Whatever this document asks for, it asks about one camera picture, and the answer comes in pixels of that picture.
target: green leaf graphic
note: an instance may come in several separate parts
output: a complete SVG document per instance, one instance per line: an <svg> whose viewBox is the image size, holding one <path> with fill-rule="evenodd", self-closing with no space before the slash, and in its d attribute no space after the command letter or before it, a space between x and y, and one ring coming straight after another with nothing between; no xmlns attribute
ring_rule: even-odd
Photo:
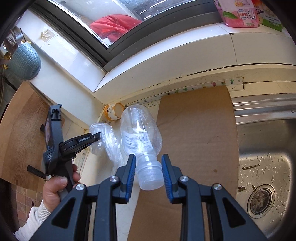
<svg viewBox="0 0 296 241"><path fill-rule="evenodd" d="M237 18L233 13L230 12L223 12L223 17L225 18Z"/></svg>

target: human hand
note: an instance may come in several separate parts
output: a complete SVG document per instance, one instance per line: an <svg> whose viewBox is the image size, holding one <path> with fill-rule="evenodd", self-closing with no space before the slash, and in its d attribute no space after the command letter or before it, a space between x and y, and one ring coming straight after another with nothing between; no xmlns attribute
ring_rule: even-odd
<svg viewBox="0 0 296 241"><path fill-rule="evenodd" d="M77 183L80 180L80 175L77 171L77 166L73 167L73 180ZM68 180L66 177L52 177L43 186L43 204L46 209L52 212L61 202L58 195L58 191L64 189L67 186Z"/></svg>

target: pink package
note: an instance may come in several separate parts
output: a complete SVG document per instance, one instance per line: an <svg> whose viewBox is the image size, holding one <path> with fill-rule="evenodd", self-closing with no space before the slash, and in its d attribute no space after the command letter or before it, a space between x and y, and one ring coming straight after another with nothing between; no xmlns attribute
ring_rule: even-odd
<svg viewBox="0 0 296 241"><path fill-rule="evenodd" d="M233 28L256 28L259 20L251 0L214 0L223 22Z"/></svg>

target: ribbed cuff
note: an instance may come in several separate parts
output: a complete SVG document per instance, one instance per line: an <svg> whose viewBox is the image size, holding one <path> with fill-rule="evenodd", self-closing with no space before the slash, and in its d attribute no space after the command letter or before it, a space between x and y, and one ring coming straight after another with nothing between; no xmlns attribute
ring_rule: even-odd
<svg viewBox="0 0 296 241"><path fill-rule="evenodd" d="M38 208L38 223L41 224L47 219L47 217L50 215L50 211L46 209L46 207L43 204L43 200Z"/></svg>

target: device handle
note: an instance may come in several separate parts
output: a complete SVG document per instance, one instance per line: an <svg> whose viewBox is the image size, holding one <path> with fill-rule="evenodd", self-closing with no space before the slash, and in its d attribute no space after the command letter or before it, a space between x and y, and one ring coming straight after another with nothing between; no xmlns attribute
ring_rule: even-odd
<svg viewBox="0 0 296 241"><path fill-rule="evenodd" d="M55 176L66 177L68 179L68 184L66 188L58 191L59 197L61 200L65 198L65 196L72 190L75 182L73 180L73 168L72 168L72 160L67 161L66 163L56 167L54 171Z"/></svg>

